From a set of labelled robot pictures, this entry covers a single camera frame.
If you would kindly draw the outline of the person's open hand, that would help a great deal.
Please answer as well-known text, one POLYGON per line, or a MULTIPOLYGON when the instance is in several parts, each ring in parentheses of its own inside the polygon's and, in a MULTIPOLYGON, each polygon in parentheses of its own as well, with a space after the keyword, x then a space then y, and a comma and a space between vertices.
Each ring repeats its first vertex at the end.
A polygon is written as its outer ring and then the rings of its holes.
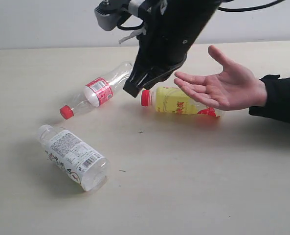
POLYGON ((223 67, 223 71, 206 76, 176 72, 174 83, 186 95, 196 102, 223 111, 265 106, 267 90, 263 81, 215 46, 209 46, 208 53, 223 67))

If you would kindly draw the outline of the black-sleeved forearm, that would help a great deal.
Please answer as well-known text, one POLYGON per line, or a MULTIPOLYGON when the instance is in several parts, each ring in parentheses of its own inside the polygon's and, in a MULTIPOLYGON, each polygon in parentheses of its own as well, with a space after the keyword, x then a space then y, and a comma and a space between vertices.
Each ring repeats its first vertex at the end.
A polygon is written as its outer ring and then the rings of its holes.
POLYGON ((263 107, 251 106, 249 114, 290 123, 290 77, 268 74, 261 81, 267 91, 266 103, 263 107))

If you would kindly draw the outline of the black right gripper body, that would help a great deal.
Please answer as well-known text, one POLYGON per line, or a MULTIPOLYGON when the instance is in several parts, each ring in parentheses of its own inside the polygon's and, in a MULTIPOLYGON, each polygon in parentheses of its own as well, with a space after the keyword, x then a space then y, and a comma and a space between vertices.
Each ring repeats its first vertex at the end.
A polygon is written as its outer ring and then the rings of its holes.
POLYGON ((183 65, 188 50, 220 4, 219 0, 165 0, 155 6, 146 34, 139 36, 134 68, 183 65))

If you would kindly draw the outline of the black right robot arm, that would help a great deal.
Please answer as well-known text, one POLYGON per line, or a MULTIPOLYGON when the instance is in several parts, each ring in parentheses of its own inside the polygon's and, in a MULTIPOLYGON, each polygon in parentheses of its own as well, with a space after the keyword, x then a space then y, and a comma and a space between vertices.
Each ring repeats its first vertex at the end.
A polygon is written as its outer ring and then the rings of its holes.
POLYGON ((220 0, 161 0, 152 7, 124 91, 137 97, 179 69, 197 37, 222 2, 220 0))

